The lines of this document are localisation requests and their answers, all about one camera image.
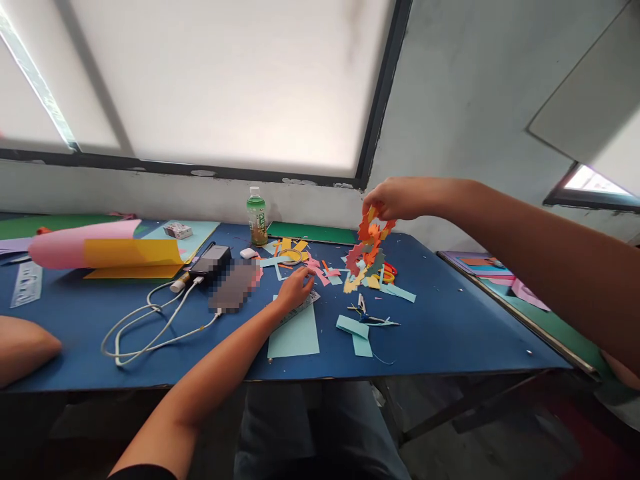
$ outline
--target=white cable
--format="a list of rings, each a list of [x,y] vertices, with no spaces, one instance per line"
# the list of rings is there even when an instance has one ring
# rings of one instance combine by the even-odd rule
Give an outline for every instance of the white cable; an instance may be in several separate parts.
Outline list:
[[[137,352],[130,352],[130,353],[120,353],[120,337],[122,336],[123,332],[129,328],[130,326],[134,325],[136,322],[142,320],[143,318],[146,318],[148,315],[152,314],[152,313],[160,313],[162,312],[162,309],[166,306],[168,306],[170,303],[175,302],[176,300],[178,300],[178,298],[180,298],[182,296],[182,294],[185,292],[185,290],[182,290],[180,293],[178,293],[174,298],[172,298],[171,300],[169,300],[168,302],[166,302],[164,305],[158,305],[156,303],[151,303],[151,296],[152,294],[154,294],[154,292],[164,288],[164,287],[168,287],[169,285],[173,284],[173,281],[170,281],[168,283],[164,283],[162,285],[160,285],[159,287],[154,288],[153,290],[151,290],[149,292],[149,294],[147,295],[147,304],[132,311],[130,314],[126,315],[124,318],[122,318],[118,323],[116,323],[111,330],[109,330],[108,334],[105,336],[104,340],[102,340],[102,344],[100,345],[100,352],[102,352],[103,355],[106,355],[108,357],[112,357],[115,359],[115,364],[118,367],[123,367],[124,365],[132,362],[133,360],[135,360],[136,358],[138,358],[140,355],[142,355],[145,352],[148,351],[152,351],[152,350],[156,350],[160,347],[164,347],[165,345],[169,345],[170,343],[174,343],[177,342],[178,340],[182,340],[194,333],[197,333],[199,331],[204,330],[205,328],[209,327],[210,325],[213,324],[213,322],[215,322],[218,317],[220,317],[220,315],[222,315],[222,310],[218,309],[215,316],[212,318],[212,320],[206,324],[203,325],[202,327],[196,329],[196,330],[192,330],[184,335],[180,335],[179,337],[173,338],[171,340],[167,340],[165,342],[162,342],[158,345],[154,345],[154,343],[158,340],[158,338],[160,338],[162,336],[162,334],[164,332],[167,331],[167,329],[171,326],[173,319],[175,318],[175,316],[178,314],[178,312],[180,311],[180,309],[182,308],[182,305],[184,305],[185,301],[187,300],[187,297],[189,296],[189,294],[191,293],[191,290],[193,290],[193,288],[198,285],[198,283],[202,282],[203,277],[196,277],[193,280],[193,284],[192,286],[189,287],[188,290],[186,290],[185,296],[182,298],[182,301],[180,302],[180,304],[178,305],[178,308],[176,308],[176,310],[173,312],[172,316],[169,318],[169,321],[167,322],[167,324],[164,326],[164,328],[162,328],[162,330],[160,330],[160,333],[158,333],[155,338],[153,340],[151,340],[149,342],[149,344],[144,347],[142,350],[137,351]],[[144,315],[142,315],[141,317],[138,317],[132,321],[130,321],[128,324],[126,324],[124,327],[122,327],[120,330],[118,330],[118,333],[116,333],[115,335],[115,352],[109,352],[107,351],[107,341],[109,340],[110,336],[112,336],[113,332],[120,326],[122,325],[124,322],[126,322],[129,318],[131,318],[132,316],[134,316],[136,313],[144,310],[144,309],[148,309],[150,308],[151,311],[148,313],[145,313]],[[130,357],[128,360],[126,361],[121,361],[120,358],[126,358],[126,357]]]

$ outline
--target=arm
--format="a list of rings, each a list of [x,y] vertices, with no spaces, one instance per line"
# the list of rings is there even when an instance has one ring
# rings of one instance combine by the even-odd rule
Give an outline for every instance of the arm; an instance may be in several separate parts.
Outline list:
[[[277,300],[189,370],[149,416],[111,475],[131,465],[148,463],[170,470],[179,480],[185,479],[203,420],[242,382],[280,320],[304,302],[313,288],[312,275],[314,272],[306,267],[296,270],[282,284]]]
[[[40,368],[60,350],[60,340],[39,325],[0,316],[0,388]]]
[[[392,178],[364,200],[382,220],[442,217],[556,314],[640,373],[640,250],[470,180]]]

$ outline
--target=window frame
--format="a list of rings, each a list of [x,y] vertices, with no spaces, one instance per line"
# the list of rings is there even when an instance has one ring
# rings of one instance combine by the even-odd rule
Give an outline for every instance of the window frame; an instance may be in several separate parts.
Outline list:
[[[543,205],[551,207],[582,207],[593,210],[612,210],[618,212],[640,213],[640,199],[633,195],[619,193],[596,192],[565,188],[582,164],[574,162],[565,176],[551,190]]]
[[[165,175],[187,175],[192,177],[213,177],[246,181],[262,181],[275,183],[301,183],[323,187],[345,187],[363,191],[367,188],[373,157],[382,122],[391,93],[393,77],[400,57],[402,42],[407,29],[412,0],[395,0],[389,34],[385,43],[382,62],[378,72],[369,120],[363,138],[360,158],[355,178],[332,177],[323,175],[304,175],[300,173],[264,171],[255,169],[238,169],[232,167],[216,167],[214,165],[198,165],[187,163],[170,163],[166,161],[142,160],[114,155],[98,155],[84,153],[77,145],[70,145],[72,153],[48,153],[30,150],[0,149],[0,159],[23,161],[26,163],[43,163],[63,167],[89,167],[110,170],[130,170],[138,172],[160,173]]]

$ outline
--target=green bottle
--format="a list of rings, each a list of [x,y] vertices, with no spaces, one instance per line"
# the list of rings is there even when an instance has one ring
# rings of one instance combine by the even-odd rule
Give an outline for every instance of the green bottle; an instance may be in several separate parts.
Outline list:
[[[267,204],[260,196],[260,187],[250,187],[251,196],[247,200],[249,214],[249,228],[251,229],[251,243],[265,245],[267,243]]]

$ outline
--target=jeans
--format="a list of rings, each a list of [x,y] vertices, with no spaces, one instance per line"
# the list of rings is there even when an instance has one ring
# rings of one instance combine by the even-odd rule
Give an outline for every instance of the jeans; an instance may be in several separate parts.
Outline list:
[[[300,384],[254,383],[247,391],[235,480],[260,480],[288,462],[349,462],[377,478],[409,480],[366,381],[323,381],[318,410],[307,412]]]

